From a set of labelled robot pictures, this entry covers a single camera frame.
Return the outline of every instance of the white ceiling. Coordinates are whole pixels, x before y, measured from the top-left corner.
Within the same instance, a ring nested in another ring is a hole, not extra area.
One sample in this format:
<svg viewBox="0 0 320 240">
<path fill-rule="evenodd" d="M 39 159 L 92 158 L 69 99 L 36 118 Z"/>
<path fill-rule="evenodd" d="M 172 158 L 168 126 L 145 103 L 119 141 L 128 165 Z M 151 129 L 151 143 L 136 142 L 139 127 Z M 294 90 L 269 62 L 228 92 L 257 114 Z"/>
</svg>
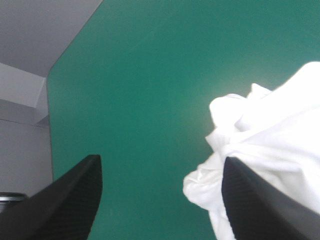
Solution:
<svg viewBox="0 0 320 240">
<path fill-rule="evenodd" d="M 0 0 L 0 63 L 47 77 L 102 0 Z"/>
</svg>

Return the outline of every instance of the teal wall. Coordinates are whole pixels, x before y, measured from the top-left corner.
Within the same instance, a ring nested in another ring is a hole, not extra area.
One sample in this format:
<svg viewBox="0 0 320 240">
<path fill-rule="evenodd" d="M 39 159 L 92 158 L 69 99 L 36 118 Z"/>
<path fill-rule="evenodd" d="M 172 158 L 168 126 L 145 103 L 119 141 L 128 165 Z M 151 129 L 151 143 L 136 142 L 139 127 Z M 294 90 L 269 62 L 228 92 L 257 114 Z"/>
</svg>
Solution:
<svg viewBox="0 0 320 240">
<path fill-rule="evenodd" d="M 89 239 L 213 239 L 182 193 L 211 153 L 208 105 L 319 60 L 319 22 L 317 0 L 105 0 L 48 77 L 55 178 L 102 156 Z"/>
</svg>

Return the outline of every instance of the white wall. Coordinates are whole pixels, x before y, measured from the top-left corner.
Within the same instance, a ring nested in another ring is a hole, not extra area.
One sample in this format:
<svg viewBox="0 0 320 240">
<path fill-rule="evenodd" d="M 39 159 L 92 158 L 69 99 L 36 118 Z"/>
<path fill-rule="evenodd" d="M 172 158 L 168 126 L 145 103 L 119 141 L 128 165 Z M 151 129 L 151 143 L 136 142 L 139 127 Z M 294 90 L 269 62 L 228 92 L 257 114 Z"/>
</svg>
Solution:
<svg viewBox="0 0 320 240">
<path fill-rule="evenodd" d="M 45 79 L 0 63 L 0 99 L 36 107 Z"/>
<path fill-rule="evenodd" d="M 0 192 L 31 196 L 52 182 L 49 131 L 0 120 Z"/>
</svg>

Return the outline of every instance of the white cloth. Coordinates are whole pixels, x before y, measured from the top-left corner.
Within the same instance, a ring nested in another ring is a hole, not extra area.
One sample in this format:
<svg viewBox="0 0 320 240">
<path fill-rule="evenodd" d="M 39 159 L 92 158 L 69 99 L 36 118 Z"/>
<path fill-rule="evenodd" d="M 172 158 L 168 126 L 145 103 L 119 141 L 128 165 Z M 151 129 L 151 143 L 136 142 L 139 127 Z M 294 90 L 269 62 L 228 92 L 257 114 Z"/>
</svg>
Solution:
<svg viewBox="0 0 320 240">
<path fill-rule="evenodd" d="M 221 185 L 226 157 L 237 157 L 278 190 L 320 214 L 320 62 L 304 65 L 270 91 L 252 84 L 245 98 L 210 104 L 214 153 L 184 178 L 183 192 L 209 211 L 218 240 L 234 240 Z"/>
</svg>

